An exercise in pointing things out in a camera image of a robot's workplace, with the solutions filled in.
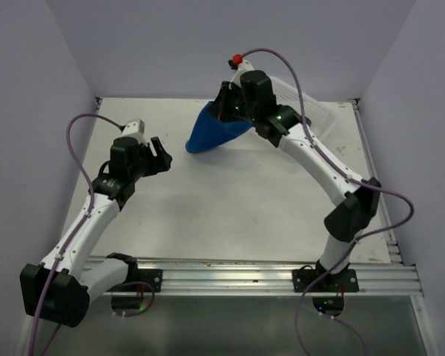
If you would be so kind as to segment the blue and black towel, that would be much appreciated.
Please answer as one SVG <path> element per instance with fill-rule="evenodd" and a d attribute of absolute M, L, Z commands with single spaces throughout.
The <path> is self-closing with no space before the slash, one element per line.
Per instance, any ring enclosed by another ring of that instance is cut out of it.
<path fill-rule="evenodd" d="M 192 128 L 191 135 L 185 143 L 190 154 L 199 154 L 224 145 L 252 128 L 248 122 L 220 122 L 210 114 L 212 102 L 208 102 L 200 111 Z"/>

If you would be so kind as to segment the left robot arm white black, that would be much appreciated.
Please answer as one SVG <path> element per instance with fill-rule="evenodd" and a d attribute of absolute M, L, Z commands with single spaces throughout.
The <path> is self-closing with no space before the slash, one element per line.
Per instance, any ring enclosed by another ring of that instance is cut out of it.
<path fill-rule="evenodd" d="M 166 172 L 172 157 L 158 137 L 148 143 L 122 136 L 99 169 L 92 191 L 75 221 L 38 265 L 27 264 L 19 280 L 24 310 L 30 316 L 78 326 L 89 305 L 113 287 L 131 291 L 142 283 L 136 258 L 113 252 L 85 271 L 85 263 L 110 223 L 122 211 L 143 177 Z"/>

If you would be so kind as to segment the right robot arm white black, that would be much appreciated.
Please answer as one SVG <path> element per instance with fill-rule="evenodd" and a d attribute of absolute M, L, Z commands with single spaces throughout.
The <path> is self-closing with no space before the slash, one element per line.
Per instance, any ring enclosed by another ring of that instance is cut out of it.
<path fill-rule="evenodd" d="M 328 152 L 320 154 L 323 144 L 294 108 L 277 102 L 272 81 L 261 70 L 224 81 L 209 112 L 221 122 L 251 124 L 260 137 L 298 162 L 325 191 L 334 208 L 323 221 L 329 237 L 317 261 L 315 281 L 324 291 L 334 290 L 342 282 L 355 238 L 377 213 L 380 183 L 375 178 L 365 180 Z"/>

